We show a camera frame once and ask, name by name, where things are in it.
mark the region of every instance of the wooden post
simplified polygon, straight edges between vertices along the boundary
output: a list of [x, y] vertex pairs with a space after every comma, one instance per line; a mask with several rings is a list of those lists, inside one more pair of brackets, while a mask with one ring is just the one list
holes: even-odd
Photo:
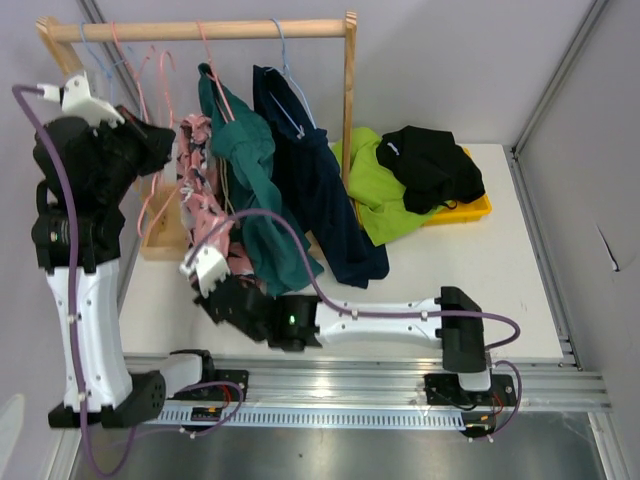
[[45, 44], [49, 53], [56, 61], [63, 75], [82, 70], [82, 62], [80, 57], [69, 43], [58, 43], [51, 36], [50, 28], [60, 25], [60, 22], [54, 17], [40, 17], [36, 21], [36, 30], [40, 39]]
[[353, 82], [356, 61], [356, 14], [347, 12], [344, 34], [344, 111], [342, 117], [342, 182], [349, 190], [351, 170], [351, 124], [353, 122]]

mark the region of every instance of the lime green cloth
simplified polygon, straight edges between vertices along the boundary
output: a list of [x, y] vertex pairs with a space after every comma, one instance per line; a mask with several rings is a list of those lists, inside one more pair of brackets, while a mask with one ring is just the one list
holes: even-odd
[[[358, 216], [374, 245], [389, 243], [410, 233], [435, 215], [440, 208], [424, 215], [404, 208], [405, 187], [391, 170], [376, 159], [380, 136], [370, 128], [355, 128], [351, 132], [351, 173], [349, 196], [358, 202]], [[331, 147], [341, 163], [342, 141]]]

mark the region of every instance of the teal garment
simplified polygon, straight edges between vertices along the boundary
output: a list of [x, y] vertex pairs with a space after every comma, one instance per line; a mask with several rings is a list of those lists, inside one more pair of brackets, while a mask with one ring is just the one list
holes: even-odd
[[[298, 222], [282, 203], [278, 188], [271, 182], [275, 144], [267, 122], [254, 113], [226, 87], [225, 96], [235, 116], [226, 123], [218, 105], [224, 107], [218, 89], [207, 74], [211, 69], [200, 64], [198, 94], [202, 113], [211, 118], [211, 153], [229, 161], [229, 195], [236, 211], [265, 208], [284, 217], [296, 231], [307, 250], [309, 241]], [[248, 217], [243, 220], [242, 239], [255, 274], [267, 284], [270, 295], [297, 291], [311, 282], [304, 263], [289, 233], [267, 217]], [[322, 266], [307, 254], [314, 276], [323, 272]]]

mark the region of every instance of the clothing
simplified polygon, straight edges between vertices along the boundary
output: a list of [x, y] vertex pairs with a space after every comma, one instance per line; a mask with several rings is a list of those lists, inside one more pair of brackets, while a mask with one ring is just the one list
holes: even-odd
[[[216, 104], [224, 103], [220, 92], [208, 75], [207, 64], [198, 67], [198, 93], [202, 113], [211, 118], [213, 138], [211, 152], [229, 162], [228, 175], [231, 204], [238, 210], [265, 208], [282, 215], [296, 231], [300, 241], [309, 248], [298, 222], [282, 203], [278, 188], [271, 182], [274, 143], [267, 123], [226, 87], [222, 87], [235, 120], [229, 123]], [[280, 295], [309, 285], [309, 277], [293, 239], [287, 231], [267, 217], [243, 220], [242, 239], [256, 275], [267, 284], [267, 293]], [[314, 275], [323, 269], [308, 257]]]
[[[204, 115], [188, 115], [180, 124], [176, 172], [180, 186], [180, 217], [189, 232], [189, 246], [196, 245], [216, 225], [224, 223], [227, 214], [216, 195], [219, 182], [215, 163], [208, 165], [207, 142], [211, 138], [211, 120]], [[231, 242], [232, 223], [208, 240], [227, 259], [229, 270], [245, 281], [257, 283], [251, 261], [240, 242]]]
[[314, 128], [298, 97], [276, 70], [253, 67], [253, 105], [271, 127], [273, 183], [303, 231], [311, 230], [340, 283], [367, 288], [389, 273], [384, 246], [360, 230], [326, 130]]
[[376, 156], [407, 187], [410, 212], [427, 213], [448, 200], [471, 203], [485, 193], [482, 173], [451, 132], [407, 126], [384, 134]]
[[[351, 132], [349, 196], [357, 201], [362, 226], [374, 245], [391, 242], [420, 228], [441, 208], [424, 215], [405, 209], [402, 200], [405, 187], [376, 159], [380, 141], [380, 136], [369, 128], [355, 128]], [[340, 164], [342, 141], [331, 150]]]

